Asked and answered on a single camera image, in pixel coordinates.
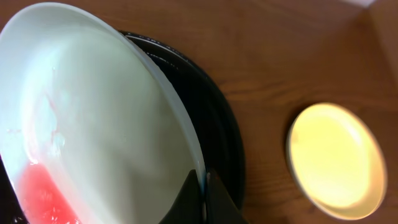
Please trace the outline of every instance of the yellow dish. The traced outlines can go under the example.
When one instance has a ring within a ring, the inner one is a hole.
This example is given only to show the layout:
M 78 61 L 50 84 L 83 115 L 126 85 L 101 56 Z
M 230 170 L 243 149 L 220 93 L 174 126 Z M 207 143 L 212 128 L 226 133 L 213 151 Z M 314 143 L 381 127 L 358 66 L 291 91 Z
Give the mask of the yellow dish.
M 381 149 L 347 109 L 331 103 L 305 109 L 290 129 L 287 151 L 297 183 L 325 213 L 357 220 L 380 206 L 387 187 Z

